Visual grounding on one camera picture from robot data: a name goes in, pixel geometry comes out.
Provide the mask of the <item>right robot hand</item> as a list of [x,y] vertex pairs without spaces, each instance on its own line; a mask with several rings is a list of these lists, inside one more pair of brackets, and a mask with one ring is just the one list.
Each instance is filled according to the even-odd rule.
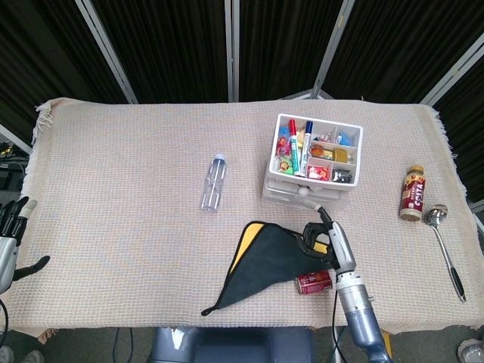
[[336,275],[355,271],[355,257],[340,223],[333,221],[321,204],[303,203],[319,214],[321,222],[309,222],[302,236],[296,238],[302,253],[328,264]]

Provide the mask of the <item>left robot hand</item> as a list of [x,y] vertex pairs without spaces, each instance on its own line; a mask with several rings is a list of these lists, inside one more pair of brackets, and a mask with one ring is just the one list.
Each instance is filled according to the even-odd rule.
[[43,256],[34,265],[17,268],[23,235],[36,205],[36,200],[21,197],[1,208],[1,293],[7,291],[13,282],[41,271],[50,261],[50,256]]

